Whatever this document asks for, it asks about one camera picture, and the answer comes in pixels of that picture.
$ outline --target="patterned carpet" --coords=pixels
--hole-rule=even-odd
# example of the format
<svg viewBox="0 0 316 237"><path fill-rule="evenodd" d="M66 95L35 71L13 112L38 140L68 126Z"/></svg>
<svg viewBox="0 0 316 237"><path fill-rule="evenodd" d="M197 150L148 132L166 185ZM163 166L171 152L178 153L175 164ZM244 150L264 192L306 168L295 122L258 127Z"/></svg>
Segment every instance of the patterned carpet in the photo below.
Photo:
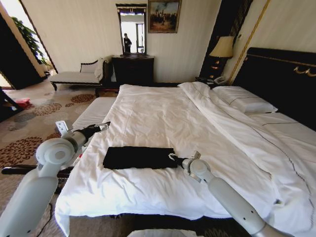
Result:
<svg viewBox="0 0 316 237"><path fill-rule="evenodd" d="M42 83L22 90L6 90L12 99L30 98L32 103L26 110L0 123L0 166L13 164L36 164L34 153L38 145L50 138L59 137L55 121L65 120L71 125L93 101L94 88L82 86L52 85L45 80ZM116 96L112 92L100 93L100 96ZM3 212L22 176L0 174L0 214ZM53 209L57 195L51 203ZM35 237L49 219L49 207L42 217ZM71 217L71 236L107 236L126 237L133 230L142 229L184 229L196 231L205 237L243 237L249 236L232 219L200 218L189 221L173 216L124 214L118 219L102 217ZM55 219L49 222L41 237L62 237Z"/></svg>

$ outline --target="black folded cloth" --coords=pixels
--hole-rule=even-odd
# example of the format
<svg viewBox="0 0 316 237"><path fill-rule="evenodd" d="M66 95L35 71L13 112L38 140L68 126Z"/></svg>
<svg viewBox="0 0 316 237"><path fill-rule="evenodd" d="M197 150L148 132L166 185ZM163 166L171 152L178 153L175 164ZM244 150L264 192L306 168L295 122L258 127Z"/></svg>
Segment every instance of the black folded cloth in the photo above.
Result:
<svg viewBox="0 0 316 237"><path fill-rule="evenodd" d="M174 154L173 148L109 147L103 166L108 169L176 168L177 163L168 156L170 153Z"/></svg>

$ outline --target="white duvet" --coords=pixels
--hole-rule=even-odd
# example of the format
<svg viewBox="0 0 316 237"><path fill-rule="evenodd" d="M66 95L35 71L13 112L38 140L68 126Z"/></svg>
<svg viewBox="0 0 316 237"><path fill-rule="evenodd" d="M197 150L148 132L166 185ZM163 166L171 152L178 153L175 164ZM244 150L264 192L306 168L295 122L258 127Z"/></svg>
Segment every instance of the white duvet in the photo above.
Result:
<svg viewBox="0 0 316 237"><path fill-rule="evenodd" d="M301 159L253 119L229 107L205 84L180 88L123 85L57 199L55 217L65 235L69 216L120 213L227 218L205 183L181 168L109 170L109 146L194 150L274 227L296 236L315 231L316 182Z"/></svg>

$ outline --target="table lamp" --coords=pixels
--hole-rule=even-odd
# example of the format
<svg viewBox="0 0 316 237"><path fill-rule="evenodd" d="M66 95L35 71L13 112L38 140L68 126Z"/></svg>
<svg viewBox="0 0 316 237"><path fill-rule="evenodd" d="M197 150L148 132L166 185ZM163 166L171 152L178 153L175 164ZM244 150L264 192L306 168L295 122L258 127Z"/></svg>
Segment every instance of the table lamp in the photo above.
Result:
<svg viewBox="0 0 316 237"><path fill-rule="evenodd" d="M215 48L212 50L212 52L209 54L211 57L218 57L220 59L228 59L232 58L233 56L233 42L234 42L234 36L221 36L215 46ZM218 77L222 73L221 69L225 65L225 60L217 60L215 62L215 65L211 66L211 69L213 69L213 72L211 72L210 78Z"/></svg>

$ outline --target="green leaves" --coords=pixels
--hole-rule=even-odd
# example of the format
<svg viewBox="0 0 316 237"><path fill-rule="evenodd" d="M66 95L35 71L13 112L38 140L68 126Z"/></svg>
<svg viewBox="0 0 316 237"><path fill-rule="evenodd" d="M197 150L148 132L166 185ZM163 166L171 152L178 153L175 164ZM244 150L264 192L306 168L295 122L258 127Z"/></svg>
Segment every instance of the green leaves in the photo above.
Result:
<svg viewBox="0 0 316 237"><path fill-rule="evenodd" d="M21 35L25 39L26 43L28 44L30 50L32 51L32 53L34 54L36 59L38 60L38 62L44 63L45 65L48 65L46 63L45 58L44 58L44 54L40 51L40 48L37 44L38 41L33 38L33 35L37 35L37 34L34 31L32 31L30 28L23 25L23 22L21 20L17 19L16 17L12 17L12 19L13 19L16 27L19 29L19 32L21 33Z"/></svg>

